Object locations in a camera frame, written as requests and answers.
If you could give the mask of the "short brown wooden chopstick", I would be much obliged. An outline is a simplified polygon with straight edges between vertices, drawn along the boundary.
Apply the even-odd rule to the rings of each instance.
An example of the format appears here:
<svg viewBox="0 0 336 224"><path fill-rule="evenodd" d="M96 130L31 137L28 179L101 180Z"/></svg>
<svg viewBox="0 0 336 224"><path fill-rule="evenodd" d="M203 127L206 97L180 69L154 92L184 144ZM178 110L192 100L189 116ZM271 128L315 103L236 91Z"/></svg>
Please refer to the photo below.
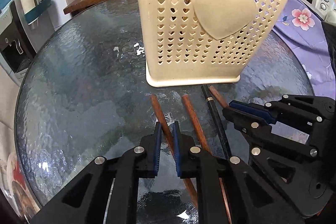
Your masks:
<svg viewBox="0 0 336 224"><path fill-rule="evenodd" d="M222 108L229 106L224 97L216 90L216 88L213 85L209 87L209 90Z"/></svg>

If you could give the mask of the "purple floral cloth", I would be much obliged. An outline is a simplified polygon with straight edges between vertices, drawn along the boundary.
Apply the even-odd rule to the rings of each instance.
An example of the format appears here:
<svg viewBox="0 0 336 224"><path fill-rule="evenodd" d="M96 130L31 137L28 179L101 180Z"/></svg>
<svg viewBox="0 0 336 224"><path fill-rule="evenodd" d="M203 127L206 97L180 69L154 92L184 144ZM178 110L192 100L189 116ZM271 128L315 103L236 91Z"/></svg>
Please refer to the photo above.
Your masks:
<svg viewBox="0 0 336 224"><path fill-rule="evenodd" d="M317 96L335 98L335 75L321 20L301 0L288 0L274 32L304 68Z"/></svg>

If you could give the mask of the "long brown wooden chopstick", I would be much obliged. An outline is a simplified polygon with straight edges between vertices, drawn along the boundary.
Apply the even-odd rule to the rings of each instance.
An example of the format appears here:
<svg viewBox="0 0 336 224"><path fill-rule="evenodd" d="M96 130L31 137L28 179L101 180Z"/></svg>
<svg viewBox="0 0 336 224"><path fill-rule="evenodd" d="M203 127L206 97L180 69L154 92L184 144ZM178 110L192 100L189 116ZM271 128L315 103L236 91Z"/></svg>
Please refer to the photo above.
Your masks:
<svg viewBox="0 0 336 224"><path fill-rule="evenodd" d="M163 111L161 109L161 105L159 104L158 98L155 94L152 94L150 96L150 101L151 101L151 105L153 107L155 116L157 117L157 120L159 121L159 123L162 125L162 131L163 134L165 136L165 139L167 141L167 144L169 146L169 149L172 153L172 155L174 156L174 141L173 141L173 136L171 135L171 131L169 129L169 126L167 124L167 121L165 119L165 116L163 114ZM197 195L197 191L195 190L195 187L192 183L192 181L187 178L183 180L185 187L190 195L190 198L194 204L194 206L196 208L198 208L198 195Z"/></svg>

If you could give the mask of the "water dispenser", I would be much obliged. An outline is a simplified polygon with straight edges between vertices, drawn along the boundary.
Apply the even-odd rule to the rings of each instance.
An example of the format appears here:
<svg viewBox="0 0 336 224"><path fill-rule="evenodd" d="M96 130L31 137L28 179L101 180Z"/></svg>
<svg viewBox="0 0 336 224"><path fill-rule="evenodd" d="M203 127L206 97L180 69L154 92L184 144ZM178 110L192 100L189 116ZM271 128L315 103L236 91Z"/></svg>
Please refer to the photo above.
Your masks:
<svg viewBox="0 0 336 224"><path fill-rule="evenodd" d="M1 13L1 66L20 85L43 44L54 33L51 0L11 0Z"/></svg>

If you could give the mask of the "cream plastic utensil holder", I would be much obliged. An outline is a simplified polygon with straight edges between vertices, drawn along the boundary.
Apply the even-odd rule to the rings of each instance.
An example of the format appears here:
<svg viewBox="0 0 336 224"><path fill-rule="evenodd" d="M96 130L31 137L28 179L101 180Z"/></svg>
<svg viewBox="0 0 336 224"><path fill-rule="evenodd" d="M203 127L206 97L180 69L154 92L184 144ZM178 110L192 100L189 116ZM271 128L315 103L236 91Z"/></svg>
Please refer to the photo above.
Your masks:
<svg viewBox="0 0 336 224"><path fill-rule="evenodd" d="M138 0L153 87L235 83L288 0Z"/></svg>

